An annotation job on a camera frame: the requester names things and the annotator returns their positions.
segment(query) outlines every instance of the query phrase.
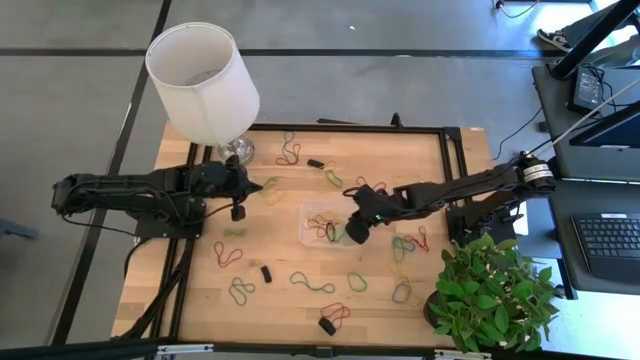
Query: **wooden tabletop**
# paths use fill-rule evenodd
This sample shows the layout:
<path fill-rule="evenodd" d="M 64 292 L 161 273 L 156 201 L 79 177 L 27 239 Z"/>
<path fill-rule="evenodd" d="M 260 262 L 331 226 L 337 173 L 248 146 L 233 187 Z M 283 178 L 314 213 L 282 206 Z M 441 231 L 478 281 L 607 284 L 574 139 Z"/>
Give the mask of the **wooden tabletop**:
<path fill-rule="evenodd" d="M 469 173 L 491 166 L 484 131 L 463 129 L 462 135 Z M 275 164 L 275 159 L 282 155 L 283 132 L 249 131 L 247 136 L 256 147 L 255 157 L 247 166 L 249 178 L 260 184 L 271 177 L 278 177 L 278 181 L 266 195 L 249 197 L 244 203 L 247 217 L 241 222 L 233 223 L 226 210 L 207 220 L 203 236 L 195 245 L 179 338 L 209 342 L 452 346 L 449 337 L 433 334 L 433 328 L 422 315 L 424 299 L 435 290 L 438 273 L 443 269 L 440 252 L 451 249 L 443 211 L 426 219 L 372 228 L 369 240 L 362 246 L 318 248 L 300 241 L 313 237 L 310 234 L 315 229 L 306 228 L 306 222 L 314 212 L 333 211 L 336 217 L 348 215 L 353 201 L 341 192 L 356 186 L 358 176 L 366 178 L 370 185 L 383 181 L 388 189 L 417 181 L 443 182 L 437 136 L 296 132 L 292 144 L 301 145 L 300 163 L 293 166 Z M 156 168 L 184 164 L 188 148 L 189 142 L 167 127 Z M 450 149 L 455 174 L 453 146 Z M 334 161 L 334 173 L 343 181 L 343 188 L 329 183 L 324 171 L 307 166 L 309 158 L 325 163 Z M 224 204 L 223 200 L 208 200 L 208 209 Z M 418 248 L 401 263 L 402 271 L 411 281 L 412 295 L 398 304 L 391 299 L 401 282 L 396 268 L 391 266 L 391 241 L 395 234 L 419 238 L 420 226 L 426 228 L 430 251 Z M 224 236 L 225 229 L 246 229 L 246 235 Z M 227 267 L 219 267 L 214 251 L 218 241 L 225 246 L 223 260 L 233 249 L 241 249 L 243 257 Z M 167 243 L 166 239 L 152 240 L 132 257 L 113 335 L 128 330 L 156 295 Z M 263 265 L 272 274 L 270 284 L 263 280 L 260 271 Z M 335 292 L 327 294 L 291 284 L 290 276 L 296 271 L 306 274 L 312 286 L 334 284 Z M 366 291 L 356 292 L 349 287 L 349 272 L 357 272 L 366 280 Z M 244 306 L 237 305 L 229 293 L 234 277 L 255 285 L 255 292 L 246 295 Z M 357 279 L 352 280 L 356 288 L 361 286 Z M 349 307 L 351 315 L 343 319 L 342 328 L 334 336 L 329 336 L 318 320 L 320 309 L 335 302 Z M 172 304 L 170 298 L 161 334 L 168 332 Z"/>

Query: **shoe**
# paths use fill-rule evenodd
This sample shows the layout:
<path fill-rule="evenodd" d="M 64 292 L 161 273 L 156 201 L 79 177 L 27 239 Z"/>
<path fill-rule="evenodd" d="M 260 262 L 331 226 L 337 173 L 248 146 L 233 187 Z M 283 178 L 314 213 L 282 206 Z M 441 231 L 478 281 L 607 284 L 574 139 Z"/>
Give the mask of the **shoe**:
<path fill-rule="evenodd" d="M 571 51 L 571 46 L 569 45 L 567 38 L 564 36 L 564 31 L 562 30 L 548 33 L 548 32 L 542 31 L 542 29 L 539 29 L 538 37 L 564 52 Z"/>

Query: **green plant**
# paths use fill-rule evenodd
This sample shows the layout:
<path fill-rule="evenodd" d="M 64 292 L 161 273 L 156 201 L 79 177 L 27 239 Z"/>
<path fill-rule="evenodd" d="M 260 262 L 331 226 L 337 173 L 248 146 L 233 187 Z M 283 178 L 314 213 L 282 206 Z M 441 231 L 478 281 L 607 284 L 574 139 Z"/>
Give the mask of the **green plant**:
<path fill-rule="evenodd" d="M 535 350 L 541 327 L 548 341 L 548 325 L 558 312 L 549 303 L 555 292 L 551 268 L 536 271 L 516 244 L 495 245 L 485 235 L 457 247 L 455 257 L 442 251 L 445 269 L 436 283 L 437 303 L 429 309 L 437 318 L 435 333 L 451 335 L 460 351 L 478 352 L 479 345 Z"/>

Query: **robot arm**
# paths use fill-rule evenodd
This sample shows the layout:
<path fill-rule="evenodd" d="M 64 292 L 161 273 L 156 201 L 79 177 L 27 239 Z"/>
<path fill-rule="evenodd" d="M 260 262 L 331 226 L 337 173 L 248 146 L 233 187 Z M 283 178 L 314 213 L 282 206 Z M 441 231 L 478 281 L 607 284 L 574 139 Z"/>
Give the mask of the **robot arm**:
<path fill-rule="evenodd" d="M 188 228 L 201 227 L 203 198 L 231 199 L 232 219 L 242 220 L 245 211 L 240 204 L 262 186 L 249 181 L 247 170 L 239 165 L 237 156 L 232 156 L 224 164 L 176 166 L 146 175 L 76 174 L 56 183 L 53 189 L 51 207 L 62 216 L 92 209 L 122 210 L 139 223 Z"/>
<path fill-rule="evenodd" d="M 369 237 L 371 226 L 425 218 L 447 202 L 496 191 L 481 202 L 463 207 L 467 226 L 473 226 L 495 210 L 513 208 L 527 198 L 546 196 L 554 189 L 555 181 L 547 164 L 524 155 L 444 184 L 425 182 L 399 186 L 391 195 L 383 189 L 374 191 L 364 185 L 344 193 L 353 197 L 359 208 L 349 218 L 346 231 L 354 241 L 362 244 Z"/>

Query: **black eraser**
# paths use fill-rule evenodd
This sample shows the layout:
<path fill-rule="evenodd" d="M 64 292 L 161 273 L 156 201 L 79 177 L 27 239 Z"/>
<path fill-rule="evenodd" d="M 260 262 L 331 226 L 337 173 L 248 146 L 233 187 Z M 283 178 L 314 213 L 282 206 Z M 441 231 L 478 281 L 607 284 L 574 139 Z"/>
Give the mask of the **black eraser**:
<path fill-rule="evenodd" d="M 320 318 L 320 321 L 318 321 L 318 325 L 320 325 L 320 327 L 331 336 L 336 333 L 336 328 L 333 326 L 331 320 L 327 319 L 324 316 Z"/>
<path fill-rule="evenodd" d="M 267 284 L 270 283 L 271 273 L 269 272 L 269 268 L 267 267 L 267 265 L 261 267 L 260 270 L 262 271 L 262 276 L 264 276 L 264 282 L 266 282 Z"/>
<path fill-rule="evenodd" d="M 322 169 L 324 167 L 323 162 L 320 162 L 318 160 L 313 160 L 313 159 L 307 160 L 307 165 L 318 168 L 318 169 Z"/>

